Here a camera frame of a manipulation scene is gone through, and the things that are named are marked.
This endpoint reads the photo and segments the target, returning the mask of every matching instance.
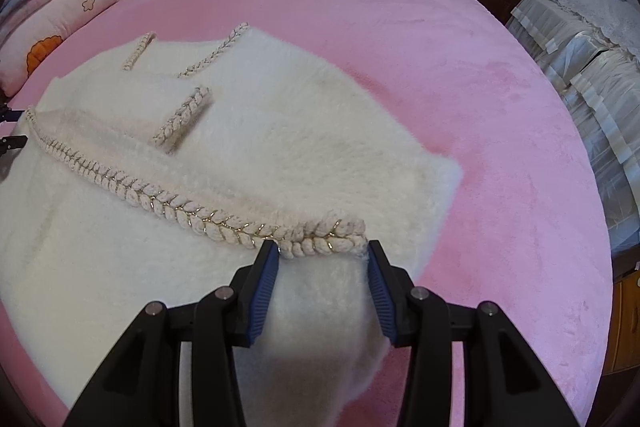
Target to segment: white fuzzy sweater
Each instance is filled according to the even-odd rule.
[[[121,65],[135,42],[104,52],[54,79],[36,108],[39,124],[101,164],[257,222],[295,224],[330,210],[359,217],[390,261],[417,277],[458,165],[425,152],[338,68],[254,28],[177,78],[217,45],[154,40],[130,71]],[[196,86],[210,90],[210,102],[167,154],[152,137]],[[17,132],[30,133],[26,122]],[[0,298],[71,406],[146,302],[197,301],[257,251],[130,206],[33,138],[2,159],[0,201],[11,204],[0,205]],[[367,387],[385,346],[366,259],[281,259],[264,331],[252,349],[236,349],[248,425],[331,425]],[[188,385],[182,391],[188,399]]]

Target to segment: bed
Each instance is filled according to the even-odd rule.
[[[462,186],[419,283],[462,305],[498,302],[584,424],[610,318],[602,206],[555,90],[475,0],[119,0],[49,55],[10,105],[35,104],[53,77],[149,31],[210,41],[240,20],[338,66],[423,147],[462,165]],[[19,303],[3,296],[2,304],[0,365],[35,417],[62,425],[70,404],[29,354],[47,339],[14,330]],[[407,364],[407,352],[390,352],[338,425],[394,425]],[[456,350],[456,427],[463,424],[462,371]]]

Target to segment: wooden cabinet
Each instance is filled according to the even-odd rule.
[[[609,344],[603,374],[640,365],[640,271],[613,286]]]

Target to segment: lace cloth cover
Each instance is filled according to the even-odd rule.
[[[553,0],[599,29],[640,64],[640,10],[624,0]]]

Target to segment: pink pillow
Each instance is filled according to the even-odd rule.
[[[28,16],[0,48],[0,89],[17,93],[69,35],[117,0],[50,0]]]

